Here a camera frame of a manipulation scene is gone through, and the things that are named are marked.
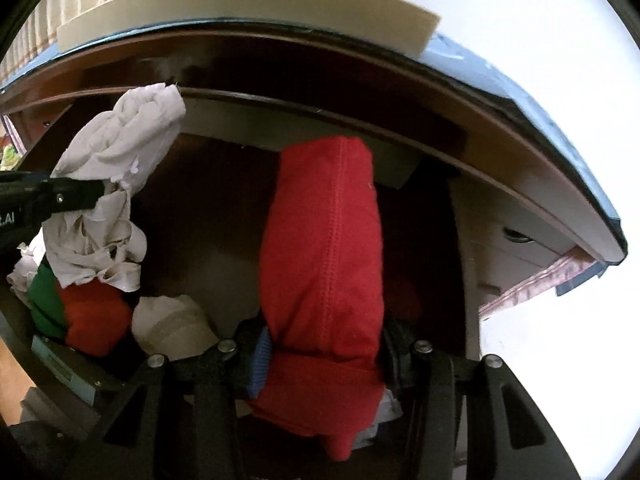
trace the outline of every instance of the striped curtain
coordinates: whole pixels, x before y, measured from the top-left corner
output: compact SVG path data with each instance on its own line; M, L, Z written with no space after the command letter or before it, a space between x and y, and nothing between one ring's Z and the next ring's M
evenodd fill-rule
M56 31L81 12L108 0L41 0L0 63L0 82L56 42Z

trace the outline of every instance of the red cloth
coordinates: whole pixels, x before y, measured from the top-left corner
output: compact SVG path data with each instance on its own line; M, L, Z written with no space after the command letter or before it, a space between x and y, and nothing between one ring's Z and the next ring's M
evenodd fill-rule
M56 286L69 324L66 344L94 357L109 354L131 326L132 312L121 292L98 280Z
M254 414L319 435L346 460L376 415L382 231L371 154L358 138L287 148L262 240L260 300L274 342Z

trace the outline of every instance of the silver bolt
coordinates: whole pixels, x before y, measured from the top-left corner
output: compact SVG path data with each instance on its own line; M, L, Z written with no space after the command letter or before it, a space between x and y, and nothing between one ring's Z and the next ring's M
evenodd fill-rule
M433 345L424 339L420 339L414 343L414 350L418 354L430 354L433 352Z
M164 365L164 356L162 354L153 354L146 360L146 365L149 368L159 368Z
M504 361L495 354L485 355L484 362L489 368L500 368L504 363Z
M223 339L218 343L218 350L223 354L233 352L236 348L238 348L238 345L236 345L236 342L233 339Z

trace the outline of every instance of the white wall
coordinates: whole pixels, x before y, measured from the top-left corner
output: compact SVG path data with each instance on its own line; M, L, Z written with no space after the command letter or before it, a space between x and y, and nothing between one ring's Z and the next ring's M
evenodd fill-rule
M503 355L583 478L604 478L640 425L640 52L605 0L410 0L546 109L620 213L630 256L562 298L493 316Z

